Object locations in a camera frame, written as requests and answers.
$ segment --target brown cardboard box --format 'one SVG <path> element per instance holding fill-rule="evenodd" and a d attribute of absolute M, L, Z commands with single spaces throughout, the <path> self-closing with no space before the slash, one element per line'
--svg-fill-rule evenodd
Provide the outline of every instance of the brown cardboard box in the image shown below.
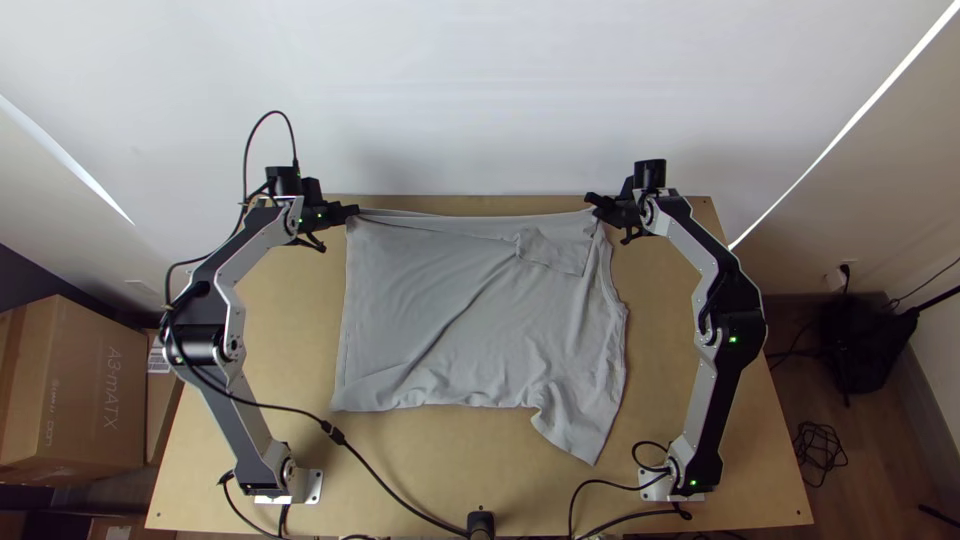
<path fill-rule="evenodd" d="M 0 512 L 0 538 L 3 540 L 18 540 L 23 535 L 23 525 L 27 520 L 27 513 Z"/>
<path fill-rule="evenodd" d="M 145 516 L 31 512 L 22 540 L 174 540 L 176 531 L 144 528 Z"/>
<path fill-rule="evenodd" d="M 154 365 L 155 359 L 156 364 L 164 366 L 160 351 L 153 347 L 156 335 L 156 330 L 147 331 L 147 343 L 151 346 L 150 366 Z M 163 460 L 163 451 L 167 447 L 173 417 L 177 414 L 182 393 L 183 381 L 172 371 L 154 373 L 151 369 L 147 373 L 147 465 L 160 465 Z"/>
<path fill-rule="evenodd" d="M 65 486 L 143 465 L 143 334 L 61 296 L 0 314 L 0 481 Z"/>
<path fill-rule="evenodd" d="M 97 517 L 90 521 L 87 540 L 174 540 L 176 531 L 145 529 L 143 516 Z"/>

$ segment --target floor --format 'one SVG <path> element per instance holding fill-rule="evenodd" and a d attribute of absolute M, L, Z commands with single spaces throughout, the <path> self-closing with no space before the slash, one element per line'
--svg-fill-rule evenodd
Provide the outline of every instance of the floor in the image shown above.
<path fill-rule="evenodd" d="M 766 352 L 786 350 L 799 328 L 814 313 L 810 303 L 770 301 L 767 319 L 770 335 Z M 812 332 L 798 348 L 814 346 Z M 921 457 L 917 438 L 908 422 L 896 384 L 868 395 L 854 396 L 850 408 L 843 405 L 829 373 L 816 360 L 794 357 L 773 371 L 787 425 L 792 434 L 803 421 L 832 425 L 849 457 L 849 465 L 829 473 L 819 489 L 807 488 L 816 523 L 811 526 L 736 531 L 751 540 L 844 539 L 948 539 L 960 531 L 923 514 L 918 504 L 939 507 L 940 501 Z M 804 473 L 818 474 L 803 469 Z M 120 500 L 148 500 L 152 488 L 149 474 L 132 483 L 114 482 L 100 487 L 88 500 L 105 502 L 114 493 Z M 678 538 L 693 539 L 684 534 Z M 732 538 L 712 533 L 708 538 Z M 210 535 L 181 533 L 180 540 L 253 540 L 256 535 Z"/>

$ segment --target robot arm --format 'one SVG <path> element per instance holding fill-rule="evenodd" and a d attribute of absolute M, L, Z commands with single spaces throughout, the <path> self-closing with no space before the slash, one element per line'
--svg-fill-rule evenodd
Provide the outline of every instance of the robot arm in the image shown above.
<path fill-rule="evenodd" d="M 697 223 L 687 200 L 664 188 L 665 176 L 665 160 L 641 161 L 620 196 L 588 193 L 586 201 L 597 207 L 594 215 L 600 220 L 626 229 L 621 243 L 638 238 L 634 228 L 640 230 L 639 237 L 665 237 L 700 273 L 691 297 L 700 366 L 687 418 L 661 466 L 669 475 L 642 494 L 650 501 L 702 500 L 704 492 L 720 483 L 720 441 L 733 396 L 743 368 L 763 347 L 767 326 L 757 286 L 736 256 Z"/>
<path fill-rule="evenodd" d="M 639 236 L 665 236 L 701 274 L 692 297 L 700 367 L 684 431 L 663 464 L 670 474 L 644 492 L 652 501 L 702 498 L 719 483 L 718 450 L 740 373 L 766 338 L 757 287 L 737 258 L 693 219 L 686 199 L 664 188 L 665 167 L 663 160 L 639 162 L 620 196 L 586 197 L 599 219 L 627 230 L 622 243 L 637 238 L 634 228 Z M 323 200 L 319 182 L 301 179 L 295 167 L 270 167 L 267 174 L 276 204 L 250 209 L 243 229 L 193 272 L 165 317 L 163 355 L 177 376 L 202 393 L 237 459 L 234 474 L 244 494 L 258 503 L 315 504 L 322 471 L 297 467 L 290 448 L 273 439 L 253 405 L 243 374 L 246 309 L 234 287 L 272 247 L 307 244 L 324 251 L 312 232 L 342 225 L 359 209 Z"/>
<path fill-rule="evenodd" d="M 315 504 L 322 471 L 296 466 L 286 443 L 273 439 L 243 374 L 246 308 L 234 287 L 275 246 L 303 244 L 298 234 L 342 225 L 359 212 L 323 200 L 319 182 L 294 167 L 270 167 L 274 206 L 260 199 L 243 228 L 207 257 L 173 302 L 161 330 L 163 355 L 177 376 L 200 390 L 237 459 L 244 494 L 267 504 Z M 318 251 L 320 243 L 310 244 Z"/>

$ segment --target table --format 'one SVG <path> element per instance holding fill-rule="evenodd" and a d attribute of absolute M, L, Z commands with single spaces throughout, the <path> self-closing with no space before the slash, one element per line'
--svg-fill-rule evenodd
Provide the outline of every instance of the table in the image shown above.
<path fill-rule="evenodd" d="M 530 215 L 583 208 L 581 197 L 342 197 L 367 208 L 446 215 Z M 695 217 L 718 238 L 723 232 L 709 198 L 691 197 Z M 497 534 L 566 535 L 574 488 L 587 478 L 636 485 L 634 442 L 663 444 L 683 425 L 698 356 L 693 348 L 690 294 L 696 271 L 664 238 L 614 246 L 612 272 L 629 309 L 628 378 L 620 412 L 596 467 L 559 450 L 530 424 L 532 409 L 426 406 L 381 413 L 328 413 L 345 284 L 342 229 L 324 231 L 327 253 L 271 250 L 241 281 L 247 305 L 244 370 L 257 399 L 303 408 L 330 419 L 412 504 L 457 526 L 481 505 L 495 513 Z M 449 536 L 394 502 L 362 466 L 300 415 L 264 411 L 273 436 L 287 441 L 300 466 L 325 471 L 320 503 L 295 506 L 290 534 Z M 642 454 L 649 463 L 662 456 Z M 721 446 L 723 479 L 706 502 L 686 503 L 692 521 L 654 516 L 609 532 L 745 529 L 813 522 L 783 413 L 761 355 L 744 371 Z M 250 532 L 230 511 L 220 475 L 235 464 L 199 392 L 183 392 L 150 505 L 147 526 L 209 532 Z M 255 523 L 274 530 L 278 507 L 254 506 L 234 482 L 231 494 Z M 605 486 L 583 490 L 575 530 L 664 505 Z"/>

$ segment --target gray t-shirt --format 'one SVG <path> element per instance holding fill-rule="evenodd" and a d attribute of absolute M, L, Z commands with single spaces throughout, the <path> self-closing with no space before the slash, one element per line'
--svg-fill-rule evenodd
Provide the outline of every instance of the gray t-shirt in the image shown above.
<path fill-rule="evenodd" d="M 349 218 L 331 408 L 533 407 L 551 443 L 596 463 L 620 407 L 627 311 L 589 211 Z"/>

